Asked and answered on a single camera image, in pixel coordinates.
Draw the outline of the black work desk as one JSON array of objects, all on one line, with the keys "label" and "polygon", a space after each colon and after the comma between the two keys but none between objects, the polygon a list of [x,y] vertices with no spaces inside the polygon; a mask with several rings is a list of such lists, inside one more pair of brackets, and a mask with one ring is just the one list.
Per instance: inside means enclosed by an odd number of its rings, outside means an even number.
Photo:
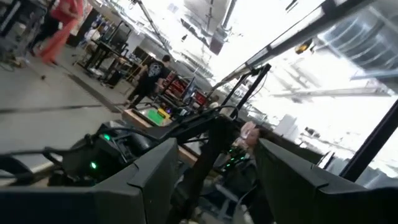
[{"label": "black work desk", "polygon": [[130,33],[131,29],[125,22],[110,27],[98,40],[93,41],[96,48],[89,59],[78,64],[89,77],[113,89],[127,74],[127,68],[132,67],[132,62],[126,57]]}]

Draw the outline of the black diagonal pole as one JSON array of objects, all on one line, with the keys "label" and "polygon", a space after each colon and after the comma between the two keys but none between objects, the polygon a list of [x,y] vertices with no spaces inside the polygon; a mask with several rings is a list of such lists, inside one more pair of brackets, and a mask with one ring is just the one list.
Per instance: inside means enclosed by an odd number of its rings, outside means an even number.
[{"label": "black diagonal pole", "polygon": [[398,99],[340,172],[340,177],[356,182],[397,128]]}]

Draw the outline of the green mat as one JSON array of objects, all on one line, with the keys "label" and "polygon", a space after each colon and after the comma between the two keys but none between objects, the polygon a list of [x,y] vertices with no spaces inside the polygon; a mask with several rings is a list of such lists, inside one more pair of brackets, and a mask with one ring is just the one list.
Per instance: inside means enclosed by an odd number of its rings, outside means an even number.
[{"label": "green mat", "polygon": [[158,126],[161,126],[164,122],[164,117],[157,110],[148,110],[147,117]]}]

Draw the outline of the black frame pole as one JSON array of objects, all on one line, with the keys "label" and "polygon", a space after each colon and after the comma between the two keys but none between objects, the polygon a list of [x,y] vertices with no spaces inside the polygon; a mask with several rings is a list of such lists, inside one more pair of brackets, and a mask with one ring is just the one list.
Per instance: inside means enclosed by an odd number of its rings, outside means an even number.
[{"label": "black frame pole", "polygon": [[[259,83],[264,79],[267,73],[271,70],[272,66],[267,63],[265,66],[252,69],[250,72],[241,76],[237,84],[233,87],[233,89],[228,93],[227,97],[221,104],[221,108],[232,108],[232,112],[230,112],[229,117],[232,119],[236,119],[238,117],[239,110],[243,107],[243,105],[248,101],[249,97],[253,94],[254,90],[258,87]],[[236,106],[227,105],[228,101],[234,95],[234,92],[243,84],[243,82],[249,77],[255,76],[256,79],[254,83],[248,88],[247,92],[240,99],[239,103]]]}]

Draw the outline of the red storage rack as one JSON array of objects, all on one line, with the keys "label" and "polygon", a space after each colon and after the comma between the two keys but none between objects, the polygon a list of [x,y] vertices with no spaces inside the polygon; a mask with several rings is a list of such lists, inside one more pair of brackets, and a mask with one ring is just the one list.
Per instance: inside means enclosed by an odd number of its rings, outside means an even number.
[{"label": "red storage rack", "polygon": [[181,103],[188,89],[193,88],[193,99],[196,104],[203,106],[207,103],[205,92],[195,83],[194,77],[181,77],[176,73],[170,73],[162,84],[161,93],[172,101]]}]

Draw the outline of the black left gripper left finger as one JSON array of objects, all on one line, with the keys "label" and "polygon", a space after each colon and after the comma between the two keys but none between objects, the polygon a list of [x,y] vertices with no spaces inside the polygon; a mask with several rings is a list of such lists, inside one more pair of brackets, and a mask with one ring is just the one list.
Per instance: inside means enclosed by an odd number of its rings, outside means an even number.
[{"label": "black left gripper left finger", "polygon": [[0,188],[0,224],[165,224],[177,163],[170,138],[93,187]]}]

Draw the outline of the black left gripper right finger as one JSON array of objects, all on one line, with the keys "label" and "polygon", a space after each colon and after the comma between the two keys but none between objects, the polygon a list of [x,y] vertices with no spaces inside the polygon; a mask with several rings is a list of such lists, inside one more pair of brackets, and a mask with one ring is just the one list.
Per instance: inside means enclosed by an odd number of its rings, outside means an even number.
[{"label": "black left gripper right finger", "polygon": [[398,187],[367,189],[266,139],[254,152],[276,224],[398,224]]}]

